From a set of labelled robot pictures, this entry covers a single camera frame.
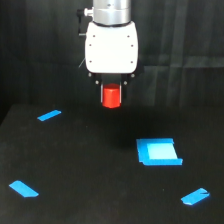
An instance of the black surface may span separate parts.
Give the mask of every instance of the black surface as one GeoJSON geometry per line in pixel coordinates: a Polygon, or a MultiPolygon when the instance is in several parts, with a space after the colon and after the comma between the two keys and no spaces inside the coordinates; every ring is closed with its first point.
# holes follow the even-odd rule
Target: black surface
{"type": "Polygon", "coordinates": [[[0,223],[223,223],[224,109],[14,105],[0,128],[0,223]],[[173,138],[183,165],[145,167],[137,138],[173,138]],[[9,184],[39,193],[24,199],[9,184]],[[181,198],[211,196],[189,207],[181,198]]]}

